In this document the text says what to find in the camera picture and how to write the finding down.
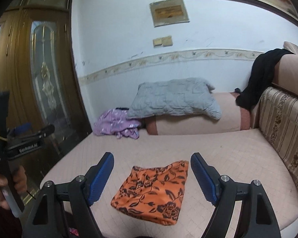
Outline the person's left hand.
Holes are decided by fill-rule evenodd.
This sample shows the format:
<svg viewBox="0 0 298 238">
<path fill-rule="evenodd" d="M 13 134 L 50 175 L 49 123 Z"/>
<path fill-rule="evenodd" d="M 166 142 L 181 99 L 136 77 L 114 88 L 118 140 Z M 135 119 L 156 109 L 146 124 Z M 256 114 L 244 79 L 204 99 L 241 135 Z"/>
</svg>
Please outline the person's left hand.
<svg viewBox="0 0 298 238">
<path fill-rule="evenodd" d="M 19 169 L 13 175 L 13 181 L 15 182 L 15 189 L 19 195 L 27 191 L 27 177 L 24 167 L 21 165 Z M 0 174 L 0 207 L 9 210 L 10 206 L 6 201 L 1 189 L 8 185 L 8 180 L 5 176 Z"/>
</svg>

